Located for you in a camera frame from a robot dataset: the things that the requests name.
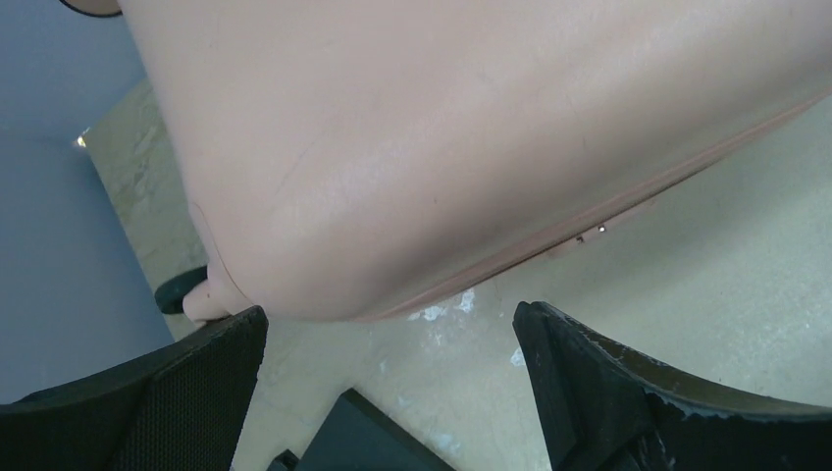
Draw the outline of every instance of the floor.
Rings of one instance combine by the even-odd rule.
[[[104,126],[132,130],[135,116],[122,110]],[[830,129],[827,99],[585,243],[408,318],[273,321],[234,468],[301,454],[338,394],[356,387],[458,470],[550,469],[511,328],[521,300],[548,301],[712,381],[832,406]],[[124,136],[138,155],[146,131]],[[96,154],[123,151],[121,140],[97,140],[96,165]],[[172,152],[165,145],[155,148]],[[190,329],[170,321],[177,337]]]

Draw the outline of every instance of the black rubber foot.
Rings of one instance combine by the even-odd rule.
[[[154,297],[163,314],[182,314],[182,300],[197,285],[208,280],[208,267],[199,267],[164,282]]]

